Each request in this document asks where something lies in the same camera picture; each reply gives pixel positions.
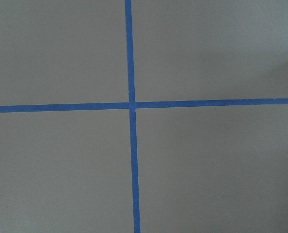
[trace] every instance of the blue tape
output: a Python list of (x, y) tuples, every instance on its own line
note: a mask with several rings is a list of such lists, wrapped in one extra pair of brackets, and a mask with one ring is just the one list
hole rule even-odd
[(181, 108), (181, 107), (210, 107), (210, 106), (232, 106), (232, 105), (263, 105), (263, 104), (288, 104), (288, 98), (136, 102), (136, 108)]
[(126, 14), (127, 62), (128, 62), (133, 223), (134, 223), (134, 233), (140, 233), (141, 232), (140, 199), (139, 199), (139, 175), (138, 175), (138, 149), (137, 149), (137, 135), (136, 135), (136, 109), (135, 109), (135, 84), (134, 84), (131, 0), (125, 0), (125, 14)]
[(128, 109), (129, 103), (74, 103), (0, 106), (0, 113)]

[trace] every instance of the gray surface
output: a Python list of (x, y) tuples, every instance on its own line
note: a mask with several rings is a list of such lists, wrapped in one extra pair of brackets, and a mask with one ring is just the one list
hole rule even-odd
[(288, 233), (288, 105), (137, 120), (143, 233)]
[(122, 0), (0, 0), (0, 105), (128, 101), (125, 31)]
[(0, 114), (0, 233), (133, 232), (128, 110)]
[(288, 0), (134, 0), (137, 101), (288, 97)]

